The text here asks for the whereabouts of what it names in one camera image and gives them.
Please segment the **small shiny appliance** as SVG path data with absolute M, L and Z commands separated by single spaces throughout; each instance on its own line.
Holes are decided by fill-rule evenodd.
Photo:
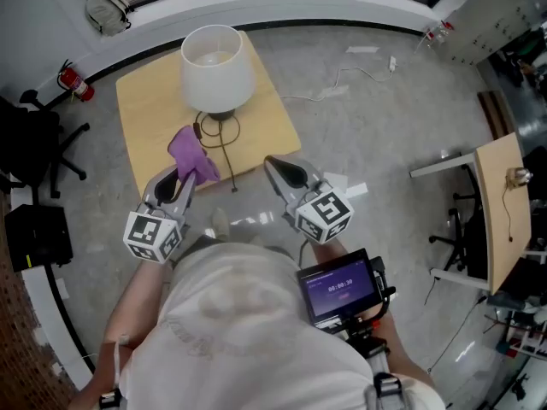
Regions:
M 524 167 L 511 167 L 506 172 L 506 185 L 509 190 L 526 186 L 530 183 L 533 174 Z

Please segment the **square wooden table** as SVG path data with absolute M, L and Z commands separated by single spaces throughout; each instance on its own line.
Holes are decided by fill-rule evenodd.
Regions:
M 256 74 L 253 97 L 221 128 L 206 119 L 203 142 L 222 179 L 259 167 L 267 155 L 288 155 L 301 142 L 266 68 L 249 39 L 244 44 Z M 197 111 L 187 106 L 180 89 L 181 56 L 161 57 L 116 82 L 126 147 L 138 191 L 160 171 L 174 164 L 168 144 Z

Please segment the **white table lamp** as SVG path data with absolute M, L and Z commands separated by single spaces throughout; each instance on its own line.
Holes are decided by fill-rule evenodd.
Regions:
M 253 96 L 255 72 L 243 36 L 230 26 L 202 26 L 180 47 L 181 90 L 187 105 L 217 122 Z

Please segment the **long wooden white-legged table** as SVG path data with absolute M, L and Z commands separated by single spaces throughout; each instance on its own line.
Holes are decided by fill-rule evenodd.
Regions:
M 516 134 L 513 132 L 487 143 L 469 154 L 417 168 L 410 171 L 409 176 L 418 178 L 464 164 L 474 168 L 483 204 L 488 258 L 487 280 L 438 268 L 433 268 L 430 274 L 434 278 L 487 290 L 493 295 L 525 254 L 531 239 L 527 188 L 523 186 L 509 190 L 506 185 L 507 170 L 523 166 Z

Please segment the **black office chair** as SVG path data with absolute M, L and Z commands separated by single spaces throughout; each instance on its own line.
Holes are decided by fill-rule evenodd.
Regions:
M 461 169 L 468 174 L 469 181 L 473 187 L 473 194 L 464 196 L 454 193 L 453 200 L 472 200 L 473 213 L 467 222 L 462 223 L 458 210 L 451 208 L 449 216 L 455 222 L 456 237 L 450 239 L 433 235 L 428 238 L 428 241 L 429 243 L 441 242 L 449 244 L 452 247 L 452 253 L 444 266 L 445 271 L 448 271 L 452 265 L 456 264 L 459 272 L 466 270 L 468 276 L 471 278 L 487 280 L 486 228 L 479 185 L 468 164 L 461 165 Z
M 24 91 L 20 107 L 0 96 L 0 191 L 10 194 L 13 189 L 29 187 L 32 203 L 39 204 L 38 189 L 45 175 L 50 175 L 50 197 L 58 199 L 59 166 L 76 173 L 81 181 L 86 172 L 64 157 L 64 152 L 91 127 L 86 122 L 64 141 L 60 115 L 38 100 L 35 90 Z

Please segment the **person's right forearm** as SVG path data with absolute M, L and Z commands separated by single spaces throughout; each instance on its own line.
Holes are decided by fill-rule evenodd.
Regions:
M 312 243 L 311 247 L 318 264 L 334 260 L 347 254 L 347 250 L 338 239 L 334 239 L 330 243 L 324 245 Z M 373 335 L 385 339 L 387 342 L 387 347 L 390 350 L 390 353 L 387 355 L 387 364 L 391 372 L 414 378 L 435 389 L 435 384 L 431 377 L 407 355 L 401 339 L 397 334 L 397 328 L 392 314 L 389 311 L 379 319 L 379 324 L 373 329 Z

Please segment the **person's white t-shirt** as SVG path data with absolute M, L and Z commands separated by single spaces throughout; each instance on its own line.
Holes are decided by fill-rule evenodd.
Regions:
M 309 324 L 285 255 L 224 243 L 188 255 L 121 372 L 127 410 L 368 410 L 369 363 Z

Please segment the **beige backpack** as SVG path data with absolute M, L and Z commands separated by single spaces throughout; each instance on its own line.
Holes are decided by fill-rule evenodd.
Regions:
M 132 8 L 127 0 L 87 0 L 85 15 L 91 25 L 103 36 L 113 37 L 128 30 L 132 23 Z

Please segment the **brown wooden steps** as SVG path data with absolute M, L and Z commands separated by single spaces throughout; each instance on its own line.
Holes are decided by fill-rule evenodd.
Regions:
M 515 131 L 512 115 L 500 91 L 480 91 L 477 98 L 494 140 Z

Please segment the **person's left forearm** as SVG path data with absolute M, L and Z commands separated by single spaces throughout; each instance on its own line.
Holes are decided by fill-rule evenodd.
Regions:
M 132 352 L 157 323 L 168 266 L 141 261 L 109 317 L 96 370 L 68 410 L 92 410 L 102 395 L 118 385 Z

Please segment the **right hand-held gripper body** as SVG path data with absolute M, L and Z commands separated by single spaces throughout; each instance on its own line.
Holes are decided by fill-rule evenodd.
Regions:
M 307 191 L 295 214 L 285 211 L 283 218 L 312 243 L 325 244 L 347 229 L 354 214 L 345 194 L 333 187 L 323 192 Z

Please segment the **purple cloth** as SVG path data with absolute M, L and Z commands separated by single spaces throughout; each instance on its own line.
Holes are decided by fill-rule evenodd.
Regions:
M 196 175 L 196 185 L 220 180 L 220 173 L 207 156 L 192 126 L 182 127 L 168 145 L 168 153 L 174 158 L 179 180 L 184 183 L 190 173 Z

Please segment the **chest-mounted monitor screen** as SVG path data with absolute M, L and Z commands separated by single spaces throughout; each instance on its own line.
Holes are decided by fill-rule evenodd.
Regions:
M 329 334 L 368 335 L 388 310 L 396 288 L 385 265 L 365 249 L 297 271 L 309 321 Z

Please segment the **grey locker cabinet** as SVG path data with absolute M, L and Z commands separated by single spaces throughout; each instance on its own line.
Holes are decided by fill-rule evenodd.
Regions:
M 448 18 L 453 30 L 438 55 L 473 66 L 538 25 L 546 9 L 547 0 L 467 0 Z

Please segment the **red fire extinguisher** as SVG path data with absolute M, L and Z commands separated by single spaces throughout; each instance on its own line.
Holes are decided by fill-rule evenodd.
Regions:
M 56 83 L 61 89 L 69 92 L 71 96 L 77 97 L 81 102 L 90 101 L 95 94 L 95 90 L 74 70 L 73 63 L 69 60 L 61 65 L 56 76 Z

